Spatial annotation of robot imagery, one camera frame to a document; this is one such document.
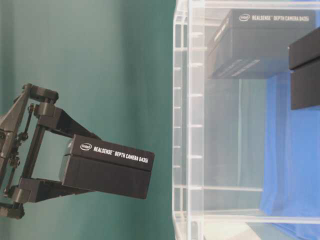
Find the clear plastic container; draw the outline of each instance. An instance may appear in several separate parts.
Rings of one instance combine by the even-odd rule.
[[[177,0],[177,240],[320,239],[320,113],[291,110],[288,47],[320,2]]]

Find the plastic bin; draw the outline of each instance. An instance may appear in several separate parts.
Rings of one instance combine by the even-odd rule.
[[[320,239],[320,112],[291,110],[288,47],[320,2],[177,0],[177,240]]]

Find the blue fabric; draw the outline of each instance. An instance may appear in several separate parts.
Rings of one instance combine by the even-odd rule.
[[[260,208],[267,215],[320,216],[320,112],[291,110],[290,75],[267,80],[264,184]],[[315,224],[277,224],[297,238],[320,239]]]

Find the black block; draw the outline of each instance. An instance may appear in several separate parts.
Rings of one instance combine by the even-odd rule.
[[[291,73],[291,109],[314,106],[320,106],[320,60]]]
[[[317,58],[320,58],[320,27],[290,45],[289,68],[294,70]]]

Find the teal wall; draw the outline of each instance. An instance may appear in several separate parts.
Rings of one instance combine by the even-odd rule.
[[[0,218],[1,240],[174,239],[174,6],[174,0],[0,0],[1,112],[32,83],[58,91],[56,105],[104,140],[155,152],[147,200],[94,192],[29,203],[23,219]],[[57,180],[65,145],[46,133],[33,177]]]

